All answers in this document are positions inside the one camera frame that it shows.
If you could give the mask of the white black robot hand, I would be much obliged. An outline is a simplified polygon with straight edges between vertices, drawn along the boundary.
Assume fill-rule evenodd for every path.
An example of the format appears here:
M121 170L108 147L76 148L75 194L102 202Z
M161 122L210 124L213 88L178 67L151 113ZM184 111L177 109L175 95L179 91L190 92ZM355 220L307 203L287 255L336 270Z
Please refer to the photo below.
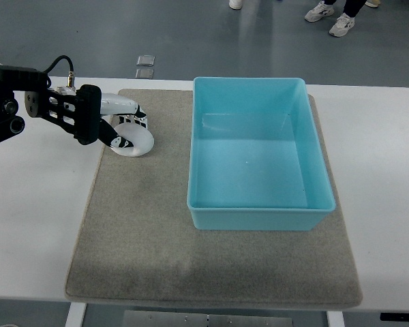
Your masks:
M122 123L135 123L148 129L147 114L138 102L114 93L103 93L95 85L84 84L80 91L95 91L95 101L92 106L99 116L98 140L109 148L112 141L119 135L114 128ZM127 147L128 141L120 137L119 147Z

